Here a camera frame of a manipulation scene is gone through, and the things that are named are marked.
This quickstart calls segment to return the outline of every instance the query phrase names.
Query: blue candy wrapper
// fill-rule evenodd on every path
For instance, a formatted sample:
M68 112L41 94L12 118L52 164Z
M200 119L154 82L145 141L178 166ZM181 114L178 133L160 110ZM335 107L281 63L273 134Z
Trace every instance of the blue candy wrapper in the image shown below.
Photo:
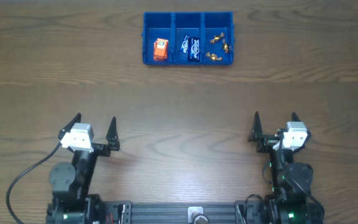
M188 50L188 43L189 43L189 36L185 35L183 39L183 43L181 43L179 55L182 57L187 57L187 50Z
M197 37L189 37L188 43L188 57L189 61L200 61L200 39Z

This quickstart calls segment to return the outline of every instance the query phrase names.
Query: blue plastic container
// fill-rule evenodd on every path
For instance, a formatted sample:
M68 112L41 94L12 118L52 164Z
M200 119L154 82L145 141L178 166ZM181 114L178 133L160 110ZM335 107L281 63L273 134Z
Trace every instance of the blue plastic container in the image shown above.
M226 43L231 50L225 54L223 42L215 44L209 41L215 35L224 33ZM200 38L200 62L189 61L182 57L180 47L185 35ZM145 12L143 25L143 62L146 65L230 65L234 59L234 24L232 12ZM167 39L168 58L154 61L154 42L157 38ZM206 52L222 57L221 61L212 61Z

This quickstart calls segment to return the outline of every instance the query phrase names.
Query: wooden tabletop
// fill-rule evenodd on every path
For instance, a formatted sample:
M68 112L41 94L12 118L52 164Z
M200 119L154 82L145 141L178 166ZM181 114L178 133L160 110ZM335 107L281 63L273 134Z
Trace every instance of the wooden tabletop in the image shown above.
M148 67L144 11L233 11L230 67ZM98 160L90 193L132 202L234 202L271 194L268 159L246 141L255 111L275 133L296 111L313 134L325 223L358 223L358 1L0 2L0 223L6 190L52 151L77 112L94 141L117 117L121 150ZM45 223L60 149L14 187L25 223Z

